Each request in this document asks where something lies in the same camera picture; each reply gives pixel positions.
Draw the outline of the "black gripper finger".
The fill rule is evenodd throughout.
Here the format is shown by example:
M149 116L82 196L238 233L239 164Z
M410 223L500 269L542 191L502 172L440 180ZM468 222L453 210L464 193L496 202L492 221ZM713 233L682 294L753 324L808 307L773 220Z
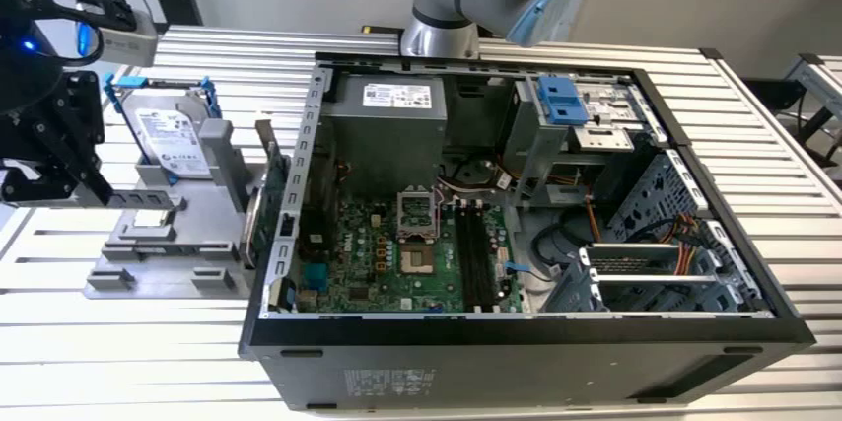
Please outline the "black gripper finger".
M65 185L82 186L99 205L109 205L111 184L99 172L97 145L105 141L98 76L91 71L65 71L57 88L41 103L37 138L47 162Z
M61 135L41 119L2 118L2 200L7 203L66 199L74 177Z

